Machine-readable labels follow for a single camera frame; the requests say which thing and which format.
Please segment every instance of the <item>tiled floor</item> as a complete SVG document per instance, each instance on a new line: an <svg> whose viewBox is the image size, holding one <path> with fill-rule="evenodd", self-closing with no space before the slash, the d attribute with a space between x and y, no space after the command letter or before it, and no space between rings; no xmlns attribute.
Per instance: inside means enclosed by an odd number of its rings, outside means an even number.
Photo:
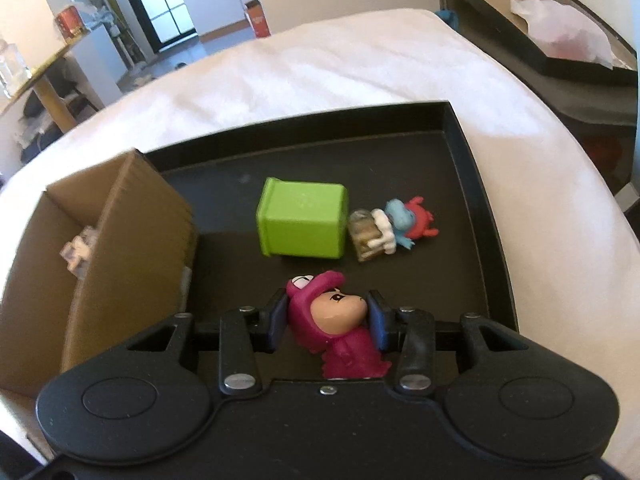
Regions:
<svg viewBox="0 0 640 480"><path fill-rule="evenodd" d="M206 41L205 43L200 41L197 36L183 41L175 46L168 48L167 50L160 52L158 58L149 66L142 69L139 73L130 74L124 76L120 81L119 86L123 92L129 92L136 88L135 80L137 78L144 78L146 76L153 76L153 78L162 77L164 74L175 70L178 63L191 64L203 57L210 56L226 48L236 46L237 44L244 43L245 41L254 40L255 35L251 27L238 30L221 38L215 40Z"/></svg>

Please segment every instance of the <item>wooden baseboard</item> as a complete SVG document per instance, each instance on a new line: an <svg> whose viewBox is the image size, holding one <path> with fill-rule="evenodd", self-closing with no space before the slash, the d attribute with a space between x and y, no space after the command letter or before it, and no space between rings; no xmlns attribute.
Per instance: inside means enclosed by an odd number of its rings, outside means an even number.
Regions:
<svg viewBox="0 0 640 480"><path fill-rule="evenodd" d="M249 23L248 20L242 20L240 22L227 25L226 27L217 28L216 30L207 32L206 34L200 36L200 41L210 41L215 40L216 38L222 38L222 36L226 36L227 34L231 34L232 32L237 32L238 30L243 30L247 27L251 27L251 23Z"/></svg>

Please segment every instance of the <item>bed sheet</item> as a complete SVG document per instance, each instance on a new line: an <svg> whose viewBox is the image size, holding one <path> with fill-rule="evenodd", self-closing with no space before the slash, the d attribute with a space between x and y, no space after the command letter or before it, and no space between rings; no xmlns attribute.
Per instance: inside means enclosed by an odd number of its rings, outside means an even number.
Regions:
<svg viewBox="0 0 640 480"><path fill-rule="evenodd" d="M0 194L0 283L44 187L256 121L449 100L476 158L520 331L605 378L621 405L605 458L640 478L640 246L576 140L526 86L425 10L311 23L171 73L79 125Z"/></svg>

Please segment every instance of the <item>white plastic bag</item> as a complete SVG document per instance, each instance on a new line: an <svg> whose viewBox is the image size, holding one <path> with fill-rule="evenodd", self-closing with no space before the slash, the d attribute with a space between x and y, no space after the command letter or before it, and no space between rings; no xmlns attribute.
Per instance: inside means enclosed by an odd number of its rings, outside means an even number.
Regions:
<svg viewBox="0 0 640 480"><path fill-rule="evenodd" d="M555 0L511 0L511 12L529 25L529 37L549 57L613 68L609 38L587 15Z"/></svg>

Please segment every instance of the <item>green plastic container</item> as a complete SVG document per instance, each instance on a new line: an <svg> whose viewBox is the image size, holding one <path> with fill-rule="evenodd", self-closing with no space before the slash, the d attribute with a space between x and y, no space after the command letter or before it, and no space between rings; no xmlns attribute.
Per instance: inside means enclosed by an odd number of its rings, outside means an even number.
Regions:
<svg viewBox="0 0 640 480"><path fill-rule="evenodd" d="M262 254L340 258L347 209L347 190L341 184L269 177L255 215Z"/></svg>

